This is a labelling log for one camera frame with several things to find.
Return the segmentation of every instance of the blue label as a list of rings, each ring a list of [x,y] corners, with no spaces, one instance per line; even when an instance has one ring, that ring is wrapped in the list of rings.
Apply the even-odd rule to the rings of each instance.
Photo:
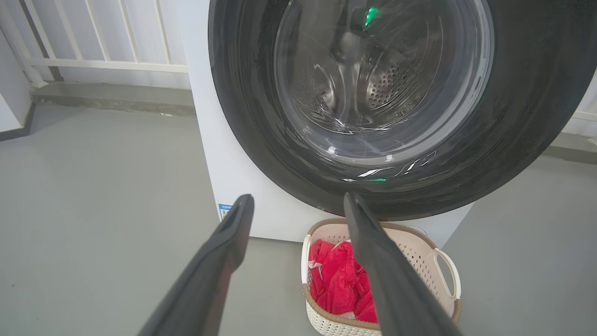
[[[232,209],[232,206],[226,204],[218,204],[218,208],[220,209],[220,220],[223,221],[226,215],[228,214],[228,211]]]

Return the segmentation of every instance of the basket handle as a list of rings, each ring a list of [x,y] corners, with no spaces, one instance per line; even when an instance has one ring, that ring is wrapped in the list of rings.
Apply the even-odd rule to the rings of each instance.
[[[307,263],[309,262],[309,250],[311,249],[311,235],[308,234],[303,241],[303,251],[300,260],[300,278],[304,285],[307,284]]]
[[[438,248],[434,248],[432,252],[433,252],[433,254],[435,254],[435,264],[437,265],[437,267],[439,269],[439,275],[442,277],[442,280],[444,281],[444,286],[446,286],[446,288],[448,287],[448,285],[446,284],[446,280],[444,279],[444,273],[441,271],[441,268],[439,267],[438,260],[437,260],[438,256],[442,257],[442,259],[444,259],[446,264],[448,264],[448,268],[450,269],[450,273],[452,274],[452,283],[454,284],[454,290],[453,291],[448,290],[448,293],[450,293],[450,298],[452,300],[460,299],[460,291],[461,291],[460,276],[458,275],[458,270],[456,269],[456,265],[454,265],[454,262],[452,261],[452,259],[450,259],[450,257],[444,251],[442,251]]]

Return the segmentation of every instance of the laundry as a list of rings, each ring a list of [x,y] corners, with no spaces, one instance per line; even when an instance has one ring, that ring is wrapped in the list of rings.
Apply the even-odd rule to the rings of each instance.
[[[350,241],[317,240],[309,251],[311,297],[325,311],[377,323],[369,277],[356,262]]]

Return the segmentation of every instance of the beige laundry basket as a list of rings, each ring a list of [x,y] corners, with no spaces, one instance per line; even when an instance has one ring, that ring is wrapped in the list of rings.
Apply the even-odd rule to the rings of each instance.
[[[452,260],[438,249],[427,238],[411,228],[388,223],[381,223],[387,235],[398,245],[418,275],[423,279],[432,294],[453,321],[458,321],[462,313],[460,301],[460,278]],[[318,239],[337,244],[350,239],[348,226],[345,219],[328,219],[321,221],[309,230],[304,239],[301,256],[301,278],[303,292],[307,301],[307,316],[311,325],[324,336],[349,336],[349,335],[381,335],[379,324],[347,319],[323,310],[311,297],[311,273],[309,272],[308,259],[311,243]],[[437,257],[442,257],[450,268],[454,284],[450,291],[445,282],[444,275],[439,269]]]

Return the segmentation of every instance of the front-loading washing machine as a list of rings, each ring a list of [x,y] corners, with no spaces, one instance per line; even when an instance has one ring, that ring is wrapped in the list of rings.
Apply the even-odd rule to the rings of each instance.
[[[562,130],[597,64],[590,0],[179,0],[220,217],[300,242],[347,191],[438,245]]]

